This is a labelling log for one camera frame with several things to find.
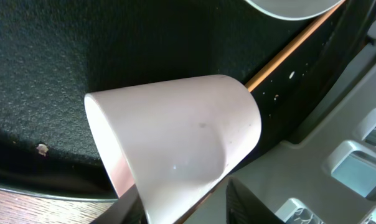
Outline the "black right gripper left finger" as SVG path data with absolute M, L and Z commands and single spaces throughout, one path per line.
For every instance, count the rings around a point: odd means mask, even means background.
M 90 224 L 147 224 L 138 190 L 133 185 L 110 208 Z

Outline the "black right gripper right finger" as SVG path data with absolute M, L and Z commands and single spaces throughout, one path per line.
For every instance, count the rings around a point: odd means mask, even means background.
M 238 179 L 231 177 L 226 188 L 228 224 L 284 224 Z

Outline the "pink plastic cup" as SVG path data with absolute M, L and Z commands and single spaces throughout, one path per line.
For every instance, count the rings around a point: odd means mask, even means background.
M 178 221 L 261 135 L 256 101 L 226 75 L 88 93 L 84 106 L 112 186 L 135 186 L 149 223 Z

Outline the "wooden chopstick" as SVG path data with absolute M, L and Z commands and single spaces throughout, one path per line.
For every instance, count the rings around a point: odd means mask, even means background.
M 310 25 L 308 25 L 300 34 L 298 34 L 282 51 L 280 51 L 275 57 L 273 57 L 245 84 L 245 87 L 248 89 L 248 91 L 252 92 L 261 82 L 263 82 L 344 3 L 345 0 L 339 1 L 331 9 L 313 20 Z

